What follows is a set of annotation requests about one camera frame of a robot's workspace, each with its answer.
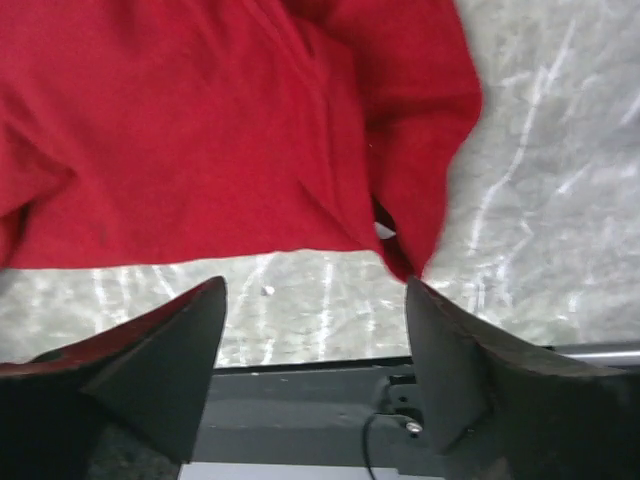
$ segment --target black cable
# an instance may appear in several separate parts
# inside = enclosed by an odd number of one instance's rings
[[[371,462],[371,451],[369,449],[369,438],[371,437],[371,427],[378,418],[389,418],[395,420],[398,423],[398,427],[405,427],[408,422],[415,422],[415,419],[406,415],[388,414],[374,412],[367,417],[362,429],[360,430],[360,447],[362,450],[362,460],[364,462],[364,468],[367,469],[369,478],[376,480],[376,475],[373,472],[373,464]]]
[[[369,478],[371,480],[376,480],[376,474],[373,473],[373,466],[371,464],[371,452],[369,451],[369,436],[371,435],[371,427],[373,426],[373,422],[378,418],[378,413],[372,413],[367,417],[362,425],[362,430],[360,431],[360,446],[362,448],[362,459],[364,460],[364,468],[367,469],[367,473],[369,474]]]

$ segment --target red sweater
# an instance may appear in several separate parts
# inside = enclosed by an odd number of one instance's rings
[[[481,108],[452,0],[3,0],[0,46],[0,267],[420,274]]]

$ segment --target floor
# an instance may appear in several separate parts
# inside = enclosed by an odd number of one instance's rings
[[[539,343],[640,339],[640,1],[459,0],[486,90],[425,278]],[[220,365],[404,354],[403,286],[370,253],[274,253],[0,277],[0,361],[103,331],[213,275]]]
[[[391,468],[374,470],[376,480],[441,480],[440,477],[409,477],[399,475]],[[362,468],[358,467],[308,467],[302,465],[231,465],[192,463],[182,468],[179,480],[206,480],[224,478],[225,480],[362,480],[366,478]]]

